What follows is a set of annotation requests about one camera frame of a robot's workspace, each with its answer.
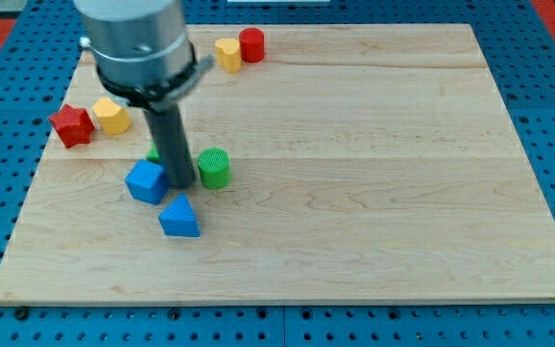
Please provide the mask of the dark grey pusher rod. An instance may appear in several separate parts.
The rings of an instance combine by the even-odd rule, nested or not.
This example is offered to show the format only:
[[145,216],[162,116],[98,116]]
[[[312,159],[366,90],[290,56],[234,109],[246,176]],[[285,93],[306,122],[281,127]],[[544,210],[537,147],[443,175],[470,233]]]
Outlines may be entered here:
[[178,105],[174,103],[162,111],[146,109],[144,113],[171,187],[190,187],[195,182],[195,170]]

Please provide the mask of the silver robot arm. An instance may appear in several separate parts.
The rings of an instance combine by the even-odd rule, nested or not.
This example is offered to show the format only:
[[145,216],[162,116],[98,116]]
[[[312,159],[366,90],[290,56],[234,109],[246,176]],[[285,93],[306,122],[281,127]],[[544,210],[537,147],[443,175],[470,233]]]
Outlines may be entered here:
[[178,0],[75,0],[97,76],[111,95],[144,111],[173,188],[195,179],[179,101],[215,65],[197,57]]

